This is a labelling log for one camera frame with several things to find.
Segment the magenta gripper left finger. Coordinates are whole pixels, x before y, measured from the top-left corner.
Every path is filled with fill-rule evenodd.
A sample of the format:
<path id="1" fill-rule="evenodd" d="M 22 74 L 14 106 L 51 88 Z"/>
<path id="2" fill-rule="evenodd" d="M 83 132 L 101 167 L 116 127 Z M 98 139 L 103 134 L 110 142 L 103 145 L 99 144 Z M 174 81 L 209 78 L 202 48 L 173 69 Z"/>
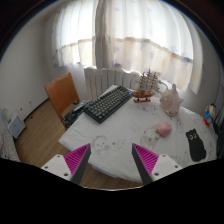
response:
<path id="1" fill-rule="evenodd" d="M 67 155 L 55 155 L 42 169 L 77 185 L 80 184 L 91 154 L 89 144 L 83 145 Z"/>

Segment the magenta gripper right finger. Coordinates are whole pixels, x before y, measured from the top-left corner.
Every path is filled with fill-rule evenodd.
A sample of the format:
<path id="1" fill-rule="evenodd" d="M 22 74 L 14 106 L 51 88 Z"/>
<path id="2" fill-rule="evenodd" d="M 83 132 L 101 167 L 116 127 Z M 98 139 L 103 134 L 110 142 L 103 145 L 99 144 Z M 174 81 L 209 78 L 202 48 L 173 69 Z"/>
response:
<path id="1" fill-rule="evenodd" d="M 182 169 L 167 154 L 157 155 L 135 143 L 132 144 L 132 155 L 144 185 Z"/>

